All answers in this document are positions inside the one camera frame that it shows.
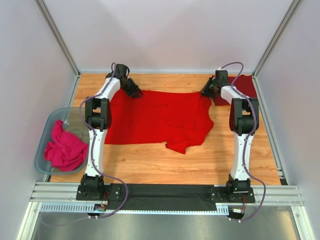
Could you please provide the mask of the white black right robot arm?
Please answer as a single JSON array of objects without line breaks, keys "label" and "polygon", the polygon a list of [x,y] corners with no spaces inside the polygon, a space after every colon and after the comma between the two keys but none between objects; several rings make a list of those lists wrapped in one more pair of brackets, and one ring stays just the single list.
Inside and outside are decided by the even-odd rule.
[{"label": "white black right robot arm", "polygon": [[204,97],[220,96],[230,104],[229,128],[234,136],[234,159],[226,182],[227,195],[247,194],[251,189],[249,172],[251,146],[259,128],[259,101],[228,81],[228,72],[218,69],[200,91]]}]

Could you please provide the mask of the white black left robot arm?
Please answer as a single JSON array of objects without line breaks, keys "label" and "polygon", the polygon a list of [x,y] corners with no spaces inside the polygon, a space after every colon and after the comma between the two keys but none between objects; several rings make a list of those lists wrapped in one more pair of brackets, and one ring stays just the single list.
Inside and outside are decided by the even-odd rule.
[{"label": "white black left robot arm", "polygon": [[119,90],[123,90],[131,98],[140,98],[143,95],[129,74],[130,69],[127,65],[112,63],[111,72],[106,75],[100,90],[83,100],[79,106],[79,110],[85,108],[84,116],[80,115],[80,118],[89,133],[87,167],[80,182],[84,187],[88,187],[91,183],[102,184],[104,177],[125,183],[119,178],[104,174],[103,155],[105,139],[112,124],[113,97]]}]

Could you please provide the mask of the bright red t shirt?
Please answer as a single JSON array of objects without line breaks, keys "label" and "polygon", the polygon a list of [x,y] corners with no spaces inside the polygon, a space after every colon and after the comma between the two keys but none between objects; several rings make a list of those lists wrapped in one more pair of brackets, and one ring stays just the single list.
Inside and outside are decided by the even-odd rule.
[{"label": "bright red t shirt", "polygon": [[139,98],[119,90],[110,102],[112,124],[105,143],[110,145],[165,143],[185,154],[200,146],[214,126],[212,102],[200,93],[143,91]]}]

